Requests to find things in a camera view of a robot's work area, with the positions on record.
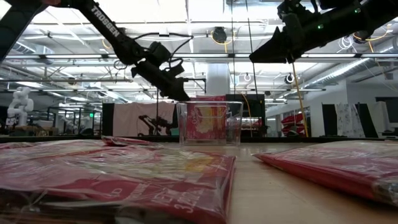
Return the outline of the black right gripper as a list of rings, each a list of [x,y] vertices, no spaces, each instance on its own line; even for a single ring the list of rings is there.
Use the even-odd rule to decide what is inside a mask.
[[[283,0],[278,6],[278,16],[285,24],[283,32],[277,27],[271,39],[249,55],[252,63],[292,63],[305,40],[303,25],[319,15],[316,0],[310,0],[310,12],[301,0]]]

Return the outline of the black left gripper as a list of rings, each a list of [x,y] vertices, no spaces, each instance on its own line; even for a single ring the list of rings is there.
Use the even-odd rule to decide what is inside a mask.
[[[190,97],[184,90],[186,78],[174,78],[173,80],[166,74],[165,70],[161,70],[152,63],[143,60],[131,68],[131,75],[135,77],[140,75],[151,85],[164,92],[164,95],[172,100],[190,101]]]

